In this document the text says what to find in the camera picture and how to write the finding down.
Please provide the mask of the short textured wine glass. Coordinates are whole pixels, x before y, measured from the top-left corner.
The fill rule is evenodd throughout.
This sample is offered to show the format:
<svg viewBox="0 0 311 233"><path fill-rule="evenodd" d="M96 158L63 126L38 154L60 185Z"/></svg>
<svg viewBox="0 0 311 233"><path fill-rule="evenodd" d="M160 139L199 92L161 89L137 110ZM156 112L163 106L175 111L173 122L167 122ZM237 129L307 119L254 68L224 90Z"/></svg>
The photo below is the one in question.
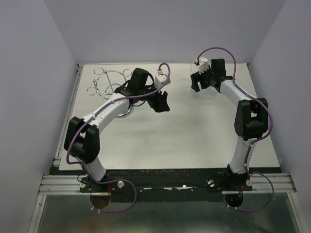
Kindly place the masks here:
<svg viewBox="0 0 311 233"><path fill-rule="evenodd" d="M214 99L214 98L216 98L217 93L218 93L218 91L217 91L214 87L208 87L208 88L206 89L206 96L207 96L209 99Z"/></svg>

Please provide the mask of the chrome wine glass rack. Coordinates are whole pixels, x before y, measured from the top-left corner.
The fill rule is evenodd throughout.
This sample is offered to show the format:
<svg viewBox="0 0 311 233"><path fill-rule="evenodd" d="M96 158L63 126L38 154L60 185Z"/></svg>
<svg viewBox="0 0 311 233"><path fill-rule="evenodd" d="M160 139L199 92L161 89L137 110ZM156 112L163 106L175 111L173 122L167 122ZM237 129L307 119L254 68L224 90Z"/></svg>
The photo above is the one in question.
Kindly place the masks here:
<svg viewBox="0 0 311 233"><path fill-rule="evenodd" d="M132 74L129 69L117 71L115 69L105 69L102 67L93 70L95 78L92 85L86 89L89 96L98 96L104 100L109 100L117 87L125 83Z"/></svg>

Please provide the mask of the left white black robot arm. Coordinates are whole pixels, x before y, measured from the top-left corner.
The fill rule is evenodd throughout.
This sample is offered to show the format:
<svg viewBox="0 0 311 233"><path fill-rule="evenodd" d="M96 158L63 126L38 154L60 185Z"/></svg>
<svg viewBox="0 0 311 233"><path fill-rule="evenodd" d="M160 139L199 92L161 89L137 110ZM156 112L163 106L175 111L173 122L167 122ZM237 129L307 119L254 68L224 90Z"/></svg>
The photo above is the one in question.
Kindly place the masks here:
<svg viewBox="0 0 311 233"><path fill-rule="evenodd" d="M91 186L98 192L107 188L106 169L98 155L100 152L100 134L104 128L118 116L131 114L136 103L146 102L157 113L168 112L168 93L162 88L170 84L170 73L157 70L157 76L135 68L131 78L117 87L111 97L97 110L83 118L73 117L68 124L64 150L67 157L74 157L92 177Z"/></svg>

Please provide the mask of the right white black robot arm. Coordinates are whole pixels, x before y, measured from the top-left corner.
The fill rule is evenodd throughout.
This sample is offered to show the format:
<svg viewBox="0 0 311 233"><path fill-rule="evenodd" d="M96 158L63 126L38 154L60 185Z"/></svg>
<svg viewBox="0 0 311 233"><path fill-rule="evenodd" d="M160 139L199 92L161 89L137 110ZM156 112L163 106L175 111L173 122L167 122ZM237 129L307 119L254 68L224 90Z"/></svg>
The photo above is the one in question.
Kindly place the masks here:
<svg viewBox="0 0 311 233"><path fill-rule="evenodd" d="M228 165L229 175L224 177L224 186L235 190L241 185L240 175L249 174L249 162L254 147L268 131L268 102L257 99L238 86L233 76L226 74L225 60L199 58L194 62L197 70L190 76L191 88L196 93L209 87L227 97L236 107L234 130L238 136L233 158Z"/></svg>

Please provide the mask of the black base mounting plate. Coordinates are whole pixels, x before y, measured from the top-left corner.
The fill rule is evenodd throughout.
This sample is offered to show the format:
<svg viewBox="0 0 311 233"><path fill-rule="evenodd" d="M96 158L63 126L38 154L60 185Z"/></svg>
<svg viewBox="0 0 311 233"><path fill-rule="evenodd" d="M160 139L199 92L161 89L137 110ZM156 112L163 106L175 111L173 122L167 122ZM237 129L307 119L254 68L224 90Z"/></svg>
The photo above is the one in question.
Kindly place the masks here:
<svg viewBox="0 0 311 233"><path fill-rule="evenodd" d="M246 174L228 168L108 170L102 184L83 178L81 193L111 196L113 202L221 202L222 193L251 191Z"/></svg>

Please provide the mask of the aluminium rail frame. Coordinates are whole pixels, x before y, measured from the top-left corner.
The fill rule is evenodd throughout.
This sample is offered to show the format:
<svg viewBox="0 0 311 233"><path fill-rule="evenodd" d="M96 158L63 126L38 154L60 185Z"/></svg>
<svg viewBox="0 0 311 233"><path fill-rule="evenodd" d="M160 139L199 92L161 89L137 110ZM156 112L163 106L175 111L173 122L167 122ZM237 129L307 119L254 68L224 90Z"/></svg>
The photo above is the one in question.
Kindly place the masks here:
<svg viewBox="0 0 311 233"><path fill-rule="evenodd" d="M87 196L91 200L98 200L103 203L113 202L111 196L95 195L81 193L80 188L85 186L83 178L88 177L85 174L72 174L59 170L61 158L56 156L51 167L50 174L44 175L39 187L36 206L33 212L29 232L36 233L40 230L42 215L46 205L48 196ZM280 169L273 167L255 168L250 174L246 174L249 178L246 181L248 186L252 186L251 191L242 191L238 194L222 193L222 201L237 207L242 202L242 198L246 194L277 194L286 193L288 195L296 192L294 181L290 174L282 173ZM131 205L137 202L133 200L129 202Z"/></svg>

